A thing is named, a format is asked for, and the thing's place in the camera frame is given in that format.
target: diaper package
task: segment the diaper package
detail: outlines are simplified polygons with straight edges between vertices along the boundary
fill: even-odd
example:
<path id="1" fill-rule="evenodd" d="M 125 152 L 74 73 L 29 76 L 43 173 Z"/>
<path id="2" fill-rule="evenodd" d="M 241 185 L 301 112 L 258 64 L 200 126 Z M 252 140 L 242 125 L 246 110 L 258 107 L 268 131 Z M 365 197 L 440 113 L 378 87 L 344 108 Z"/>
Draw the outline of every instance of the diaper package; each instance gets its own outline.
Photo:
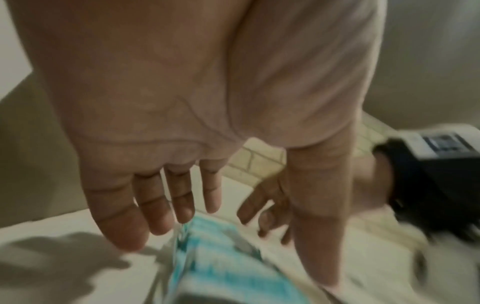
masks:
<path id="1" fill-rule="evenodd" d="M 196 216 L 182 226 L 174 245 L 167 304 L 308 303 L 307 298 L 262 258 L 231 224 Z"/>

